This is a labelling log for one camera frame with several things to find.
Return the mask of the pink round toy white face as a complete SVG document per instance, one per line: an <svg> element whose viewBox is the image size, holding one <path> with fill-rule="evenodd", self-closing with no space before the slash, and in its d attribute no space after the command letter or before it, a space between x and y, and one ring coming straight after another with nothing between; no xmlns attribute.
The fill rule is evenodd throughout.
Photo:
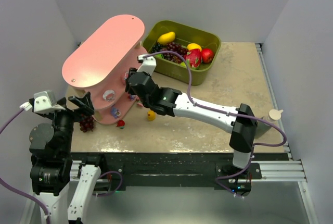
<svg viewBox="0 0 333 224"><path fill-rule="evenodd" d="M103 99L106 102L114 101L115 97L116 97L116 92L114 90L106 90L103 93Z"/></svg>

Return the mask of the purple bunny toy with strawberry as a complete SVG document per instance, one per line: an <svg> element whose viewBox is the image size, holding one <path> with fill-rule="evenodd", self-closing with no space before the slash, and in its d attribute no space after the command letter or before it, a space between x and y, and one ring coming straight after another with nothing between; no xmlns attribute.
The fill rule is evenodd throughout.
<svg viewBox="0 0 333 224"><path fill-rule="evenodd" d="M115 119L117 119L117 118L119 118L119 117L121 116L121 112L120 112L120 110L119 110L118 108L116 108L116 107L112 107L110 113L111 113L111 115L112 115Z"/></svg>

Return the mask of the yellow duck toy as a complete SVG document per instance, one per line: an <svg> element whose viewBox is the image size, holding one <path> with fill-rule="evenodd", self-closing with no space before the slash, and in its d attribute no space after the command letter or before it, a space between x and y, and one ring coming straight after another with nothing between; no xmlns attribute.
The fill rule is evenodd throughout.
<svg viewBox="0 0 333 224"><path fill-rule="evenodd" d="M156 113L153 110L149 110L147 112L147 119L149 121L153 121L153 120L155 120L155 118L156 118Z"/></svg>

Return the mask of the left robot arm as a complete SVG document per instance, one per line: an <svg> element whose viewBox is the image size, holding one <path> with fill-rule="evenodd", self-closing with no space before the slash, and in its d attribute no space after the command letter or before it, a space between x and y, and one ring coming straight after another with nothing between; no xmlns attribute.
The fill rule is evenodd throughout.
<svg viewBox="0 0 333 224"><path fill-rule="evenodd" d="M82 158L79 182L70 202L68 193L74 123L94 114L91 94L56 100L52 91L42 91L29 99L29 105L32 112L51 120L34 127L29 135L30 178L37 199L46 206L45 223L85 223L95 184L106 166L103 155Z"/></svg>

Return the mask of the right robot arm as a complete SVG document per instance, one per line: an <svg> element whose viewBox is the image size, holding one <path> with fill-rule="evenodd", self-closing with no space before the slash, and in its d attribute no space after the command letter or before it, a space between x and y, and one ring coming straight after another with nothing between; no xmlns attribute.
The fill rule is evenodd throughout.
<svg viewBox="0 0 333 224"><path fill-rule="evenodd" d="M234 150L233 166L243 169L249 163L258 126L251 108L221 106L195 98L172 88L159 87L151 75L129 69L125 91L138 96L144 107L158 115L198 120L230 134L229 145Z"/></svg>

